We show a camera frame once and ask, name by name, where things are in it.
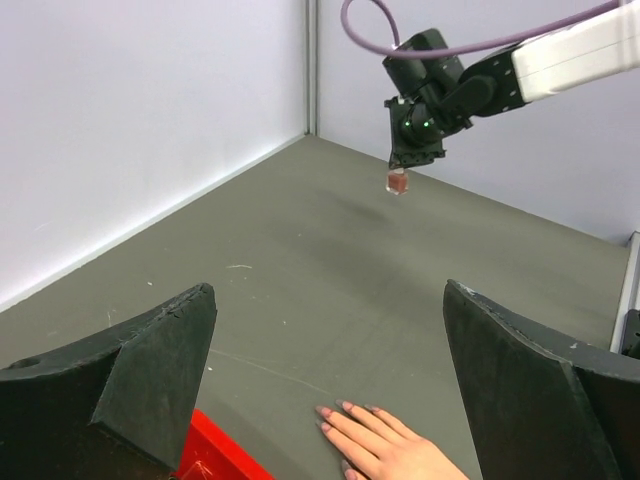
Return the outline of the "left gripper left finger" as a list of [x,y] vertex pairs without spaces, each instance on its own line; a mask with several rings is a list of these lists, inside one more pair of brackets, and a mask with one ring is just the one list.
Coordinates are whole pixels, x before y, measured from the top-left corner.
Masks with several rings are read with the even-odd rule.
[[214,289],[1,371],[4,479],[168,479],[179,468],[215,328]]

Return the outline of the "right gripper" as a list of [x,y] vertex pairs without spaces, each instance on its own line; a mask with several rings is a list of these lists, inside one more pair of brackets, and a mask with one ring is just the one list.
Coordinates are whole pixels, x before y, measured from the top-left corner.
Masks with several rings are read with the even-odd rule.
[[390,168],[417,168],[445,157],[444,134],[424,102],[393,97],[384,107],[390,116]]

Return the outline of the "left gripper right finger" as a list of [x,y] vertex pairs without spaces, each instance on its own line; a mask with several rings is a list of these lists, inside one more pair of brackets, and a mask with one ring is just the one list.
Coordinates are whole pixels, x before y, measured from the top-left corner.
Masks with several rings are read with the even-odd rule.
[[486,479],[639,476],[639,313],[619,353],[448,281],[443,317]]

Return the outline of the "pink nail polish bottle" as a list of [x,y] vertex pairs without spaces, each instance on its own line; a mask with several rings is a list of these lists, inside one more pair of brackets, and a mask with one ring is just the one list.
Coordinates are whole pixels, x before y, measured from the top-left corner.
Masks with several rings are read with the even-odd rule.
[[390,170],[386,177],[386,190],[394,195],[402,195],[408,191],[408,180],[406,170]]

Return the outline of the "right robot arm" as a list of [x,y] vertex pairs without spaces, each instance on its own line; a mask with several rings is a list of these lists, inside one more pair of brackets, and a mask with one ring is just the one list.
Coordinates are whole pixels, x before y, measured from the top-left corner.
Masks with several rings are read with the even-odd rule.
[[445,138],[490,117],[639,66],[639,4],[513,43],[465,67],[458,56],[382,62],[397,96],[389,111],[392,170],[446,154]]

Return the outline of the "mannequin hand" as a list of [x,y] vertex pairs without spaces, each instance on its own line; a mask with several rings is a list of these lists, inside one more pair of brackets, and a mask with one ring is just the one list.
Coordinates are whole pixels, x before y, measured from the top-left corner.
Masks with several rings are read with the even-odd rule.
[[343,477],[358,479],[465,479],[432,441],[418,435],[388,411],[339,401],[318,406],[318,426],[344,457]]

